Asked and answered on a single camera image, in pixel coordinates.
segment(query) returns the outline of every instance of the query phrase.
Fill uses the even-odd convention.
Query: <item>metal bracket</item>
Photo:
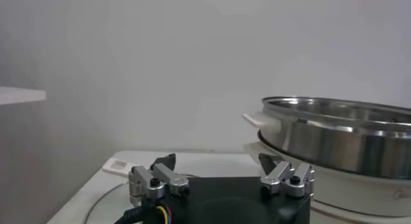
[[[313,196],[314,169],[310,164],[302,163],[295,170],[292,177],[286,180],[286,193],[293,197],[302,197],[305,194]]]
[[[164,164],[155,164],[153,167],[153,175],[168,184],[171,194],[178,196],[187,196],[189,194],[187,177],[174,173]]]
[[[130,201],[134,204],[134,197],[141,195],[147,198],[157,200],[164,196],[164,182],[147,171],[143,166],[134,166],[128,174],[128,181],[130,182]]]
[[[281,161],[267,176],[260,178],[262,185],[261,191],[266,194],[277,194],[281,182],[290,177],[294,168],[289,162]]]

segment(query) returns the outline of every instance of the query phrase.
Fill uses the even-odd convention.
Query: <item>white shelf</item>
[[[27,103],[46,99],[43,90],[19,89],[12,87],[0,87],[0,105]]]

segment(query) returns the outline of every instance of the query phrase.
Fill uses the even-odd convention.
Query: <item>white pot handle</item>
[[[269,129],[272,133],[279,133],[281,131],[280,120],[267,115],[264,112],[243,114],[243,118],[256,128]]]

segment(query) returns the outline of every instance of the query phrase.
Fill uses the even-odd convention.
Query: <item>white countertop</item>
[[[170,152],[121,151],[113,157],[148,167],[158,157]],[[257,176],[260,166],[247,154],[230,153],[176,153],[175,171],[201,177]],[[125,178],[99,170],[55,215],[48,224],[81,224],[87,211],[107,191],[123,184]]]

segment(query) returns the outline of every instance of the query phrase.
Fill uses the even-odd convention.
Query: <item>black cable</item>
[[[123,216],[120,217],[114,224],[133,224],[140,222],[144,219],[146,211],[141,207],[134,207],[124,212]]]

